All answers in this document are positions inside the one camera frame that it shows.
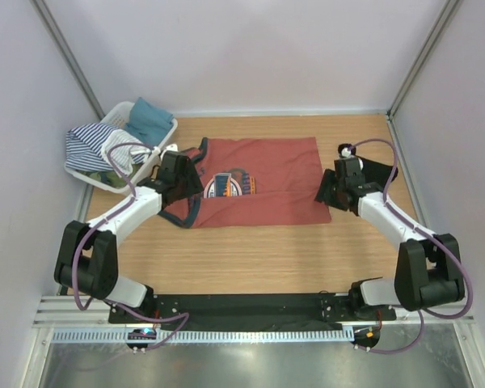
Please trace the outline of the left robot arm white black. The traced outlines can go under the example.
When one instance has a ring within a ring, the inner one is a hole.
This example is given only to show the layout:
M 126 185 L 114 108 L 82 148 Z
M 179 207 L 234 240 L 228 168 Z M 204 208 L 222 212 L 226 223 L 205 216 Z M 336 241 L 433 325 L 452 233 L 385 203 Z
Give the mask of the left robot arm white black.
M 203 191 L 193 161 L 167 150 L 156 177 L 129 184 L 130 193 L 108 212 L 89 221 L 72 221 L 64 229 L 54 280 L 73 291 L 74 302 L 87 310 L 94 300 L 122 310 L 137 323 L 168 323 L 156 318 L 154 291 L 119 273 L 118 247 L 147 219 L 168 205 Z

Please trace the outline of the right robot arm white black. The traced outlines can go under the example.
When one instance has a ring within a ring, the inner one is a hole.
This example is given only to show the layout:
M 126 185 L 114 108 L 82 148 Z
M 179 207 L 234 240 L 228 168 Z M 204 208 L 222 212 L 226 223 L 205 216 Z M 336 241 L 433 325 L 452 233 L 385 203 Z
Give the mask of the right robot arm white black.
M 437 306 L 464 301 L 467 314 L 473 301 L 470 278 L 460 259 L 457 239 L 436 234 L 409 217 L 377 182 L 367 179 L 358 157 L 339 158 L 324 172 L 315 197 L 331 208 L 349 211 L 374 226 L 398 252 L 394 277 L 359 280 L 348 299 L 351 316 L 366 320 L 377 306 L 401 306 L 437 316 Z

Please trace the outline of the red tank top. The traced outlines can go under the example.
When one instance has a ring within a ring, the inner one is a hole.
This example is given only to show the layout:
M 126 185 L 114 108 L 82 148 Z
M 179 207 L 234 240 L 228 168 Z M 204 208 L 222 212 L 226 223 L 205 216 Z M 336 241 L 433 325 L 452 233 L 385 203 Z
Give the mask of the red tank top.
M 184 228 L 328 224 L 315 196 L 323 177 L 313 137 L 203 138 L 186 151 L 203 191 L 179 200 L 160 217 Z

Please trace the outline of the black tank top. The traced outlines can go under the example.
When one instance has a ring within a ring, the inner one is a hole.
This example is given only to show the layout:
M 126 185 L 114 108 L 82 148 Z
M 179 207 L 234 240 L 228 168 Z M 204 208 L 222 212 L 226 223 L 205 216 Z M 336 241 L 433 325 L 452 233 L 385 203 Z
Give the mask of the black tank top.
M 339 144 L 338 153 L 345 146 L 352 147 L 352 145 L 348 143 Z M 365 175 L 366 182 L 377 183 L 381 187 L 381 190 L 384 190 L 384 188 L 386 187 L 387 181 L 390 178 L 392 169 L 394 167 L 362 156 L 358 156 L 358 157 L 361 158 L 364 163 L 363 169 L 361 171 Z

